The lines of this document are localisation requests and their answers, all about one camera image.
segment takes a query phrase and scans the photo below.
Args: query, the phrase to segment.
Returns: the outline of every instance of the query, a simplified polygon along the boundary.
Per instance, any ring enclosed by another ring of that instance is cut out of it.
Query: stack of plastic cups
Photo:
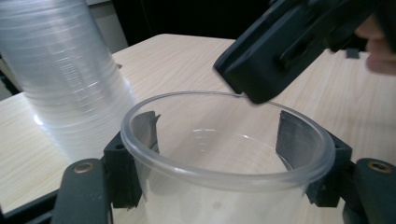
[[[67,158],[101,157],[134,95],[85,1],[0,1],[0,53]]]

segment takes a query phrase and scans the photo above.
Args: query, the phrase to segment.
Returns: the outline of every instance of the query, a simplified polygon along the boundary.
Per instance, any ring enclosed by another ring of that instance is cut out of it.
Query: finger
[[[390,50],[388,41],[384,38],[368,40],[366,50],[377,59],[396,61],[396,54]]]
[[[396,76],[396,61],[378,60],[374,55],[370,55],[366,60],[366,66],[375,73]]]
[[[379,28],[374,16],[370,16],[366,21],[364,21],[358,29],[356,29],[355,34],[366,39],[384,38],[384,33],[381,28]]]

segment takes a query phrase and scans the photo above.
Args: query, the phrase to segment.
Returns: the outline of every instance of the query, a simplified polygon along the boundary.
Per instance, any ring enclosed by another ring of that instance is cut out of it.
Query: brass screw
[[[372,168],[375,171],[385,173],[385,174],[390,174],[392,173],[392,168],[388,166],[385,163],[379,162],[379,161],[369,161],[369,167]]]
[[[77,174],[82,174],[89,172],[91,169],[93,169],[93,164],[91,162],[83,162],[75,167],[74,172]]]

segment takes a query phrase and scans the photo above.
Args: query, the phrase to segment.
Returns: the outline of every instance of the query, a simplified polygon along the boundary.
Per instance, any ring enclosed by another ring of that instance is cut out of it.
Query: table
[[[212,70],[232,40],[157,35],[115,53],[138,101],[170,91],[231,91]],[[396,164],[396,76],[369,72],[361,58],[325,51],[273,101],[293,108],[352,146],[353,161]],[[23,93],[0,102],[0,204],[4,212],[59,188],[68,163],[32,119]],[[304,198],[295,223],[342,223],[338,208]],[[146,223],[142,209],[116,210],[117,223]]]

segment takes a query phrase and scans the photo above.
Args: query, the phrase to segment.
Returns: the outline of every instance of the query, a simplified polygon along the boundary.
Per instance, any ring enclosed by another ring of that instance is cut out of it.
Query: wooden table
[[[170,91],[231,91],[212,70],[232,40],[158,35],[114,54],[139,101]],[[396,76],[379,76],[343,51],[324,52],[274,102],[291,107],[354,148],[353,161],[396,164]],[[68,163],[32,118],[23,93],[0,102],[0,204],[4,212],[59,188]],[[304,198],[295,223],[342,223],[338,208]],[[117,210],[117,223],[146,223],[141,208]]]

